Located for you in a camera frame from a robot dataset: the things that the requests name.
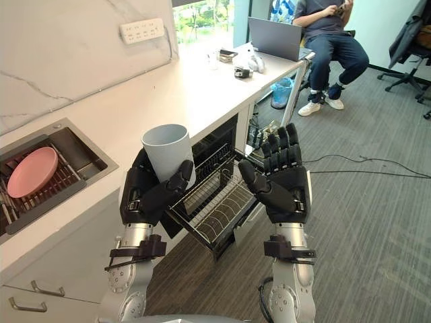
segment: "white countertop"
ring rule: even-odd
[[[237,114],[245,104],[259,99],[263,90],[301,64],[261,56],[266,72],[254,73],[252,79],[245,80],[234,78],[232,64],[219,63],[218,69],[211,70],[203,57],[182,58],[0,137],[0,146],[5,147],[48,124],[68,118],[119,165],[0,246],[0,285],[52,248],[61,239],[56,234],[60,230],[64,236],[91,218],[89,210],[97,214],[108,202],[118,198],[123,174],[141,149],[140,138],[148,129],[159,124],[183,124],[194,144]]]

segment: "gray cup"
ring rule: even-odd
[[[180,124],[163,124],[150,129],[141,141],[160,182],[174,175],[186,159],[193,161],[189,132]],[[187,188],[192,187],[195,181],[193,166]]]

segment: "green trees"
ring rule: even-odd
[[[229,32],[233,0],[205,0],[174,8],[178,43],[194,43],[210,35]]]

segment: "window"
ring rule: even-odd
[[[174,0],[172,4],[180,50],[233,46],[234,0]]]

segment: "trash can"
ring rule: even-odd
[[[288,103],[290,92],[292,91],[294,81],[290,77],[284,77],[277,83],[271,85],[272,99],[271,106],[274,109],[284,109]]]

